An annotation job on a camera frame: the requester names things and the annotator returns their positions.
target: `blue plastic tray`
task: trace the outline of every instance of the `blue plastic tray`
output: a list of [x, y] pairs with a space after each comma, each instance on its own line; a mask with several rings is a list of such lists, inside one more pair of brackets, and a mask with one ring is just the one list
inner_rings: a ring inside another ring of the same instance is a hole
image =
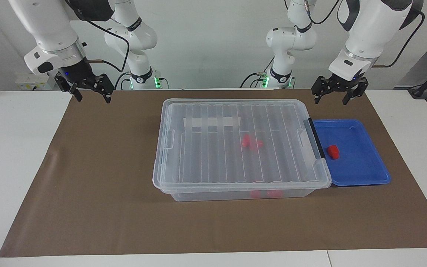
[[[337, 186], [388, 184], [390, 173], [381, 160], [367, 130], [358, 120], [314, 120], [325, 160]], [[327, 147], [337, 145], [339, 159], [327, 154]]]

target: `white table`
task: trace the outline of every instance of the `white table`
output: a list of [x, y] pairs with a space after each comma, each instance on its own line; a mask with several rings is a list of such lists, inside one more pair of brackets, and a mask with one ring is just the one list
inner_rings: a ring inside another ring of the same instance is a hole
[[[427, 103], [408, 92], [367, 95], [427, 198]], [[0, 92], [0, 248], [60, 123], [70, 95]], [[0, 266], [427, 266], [427, 248], [178, 255], [0, 258]]]

